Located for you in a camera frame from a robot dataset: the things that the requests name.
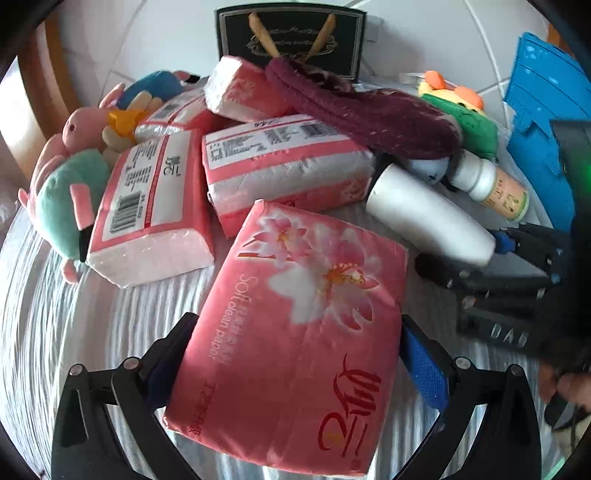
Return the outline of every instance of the tissue paper package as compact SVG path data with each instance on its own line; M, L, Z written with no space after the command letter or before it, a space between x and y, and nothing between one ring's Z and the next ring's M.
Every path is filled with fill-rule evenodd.
M170 99L135 128L135 139L145 142L155 137L185 130L199 130L202 134L230 126L231 120L207 110L202 88L188 90Z
M238 125L203 139L209 200L224 233L238 233L255 200L321 212L362 200L372 153L307 115Z
M222 57L203 89L212 112L240 122L295 113L262 69L238 57Z
M407 252L260 200L207 298L165 423L259 465L367 473L389 404Z
M86 257L107 280L139 285L213 264L201 139L180 132L119 157Z

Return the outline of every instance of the red logo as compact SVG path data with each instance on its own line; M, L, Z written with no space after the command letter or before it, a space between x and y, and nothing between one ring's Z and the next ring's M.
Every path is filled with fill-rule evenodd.
M363 370L347 369L347 355L343 358L343 371L335 376L333 388L343 406L342 412L331 412L320 424L318 446L320 450L342 448L345 457L355 438L355 456L365 440L369 418L376 410L374 396L379 394L382 379Z

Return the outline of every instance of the bolt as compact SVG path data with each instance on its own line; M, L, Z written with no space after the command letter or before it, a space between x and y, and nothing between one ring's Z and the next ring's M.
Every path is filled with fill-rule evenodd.
M472 295L468 295L467 297L464 297L462 300L462 308L464 310L471 309L475 303L476 303L476 297L473 297Z
M516 377L520 377L524 373L523 369L519 365L511 365L511 368L509 370Z
M462 370L468 370L472 366L472 362L470 362L465 356L459 356L456 358L456 367Z
M123 368L125 368L126 370L135 370L136 368L138 368L138 365L139 358L135 356L130 356L129 358L126 358L123 362Z
M81 364L72 365L72 367L70 368L70 375L74 377L80 375L83 369L84 367Z

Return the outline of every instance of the maroon fuzzy slipper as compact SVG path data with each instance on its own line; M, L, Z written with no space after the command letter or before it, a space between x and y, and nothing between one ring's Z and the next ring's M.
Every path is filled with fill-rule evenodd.
M298 112L362 145L422 160L447 157L460 148L456 121L415 96L392 89L355 92L336 75L286 57L272 59L266 74Z

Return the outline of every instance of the orange label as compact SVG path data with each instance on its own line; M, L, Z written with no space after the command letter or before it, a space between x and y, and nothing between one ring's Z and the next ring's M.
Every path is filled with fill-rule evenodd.
M482 204L509 220L517 220L527 204L527 195L527 190L521 183L497 168L495 185Z

